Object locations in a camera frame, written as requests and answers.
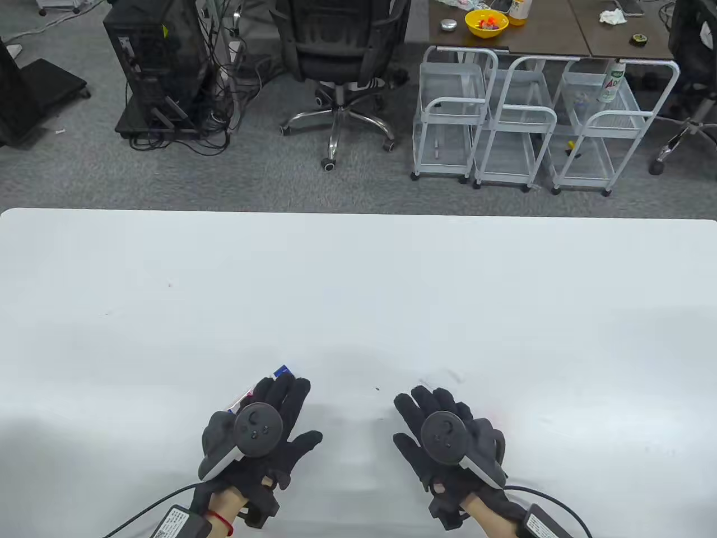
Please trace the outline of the person's right hand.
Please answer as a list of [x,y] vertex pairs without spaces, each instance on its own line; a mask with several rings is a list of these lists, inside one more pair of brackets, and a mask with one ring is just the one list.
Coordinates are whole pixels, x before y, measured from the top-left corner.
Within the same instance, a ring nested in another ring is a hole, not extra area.
[[418,385],[394,405],[412,432],[394,434],[394,444],[433,495],[432,516],[446,530],[473,517],[489,537],[516,537],[527,512],[504,492],[502,432],[444,388]]

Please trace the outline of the person's left hand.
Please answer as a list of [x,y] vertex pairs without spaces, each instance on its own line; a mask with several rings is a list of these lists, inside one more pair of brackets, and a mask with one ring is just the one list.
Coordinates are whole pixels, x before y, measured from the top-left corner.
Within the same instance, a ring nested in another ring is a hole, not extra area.
[[289,439],[311,384],[289,371],[266,377],[234,407],[213,413],[202,433],[200,486],[190,511],[214,518],[231,534],[242,518],[261,528],[279,510],[274,490],[287,489],[298,461],[322,440],[317,430]]

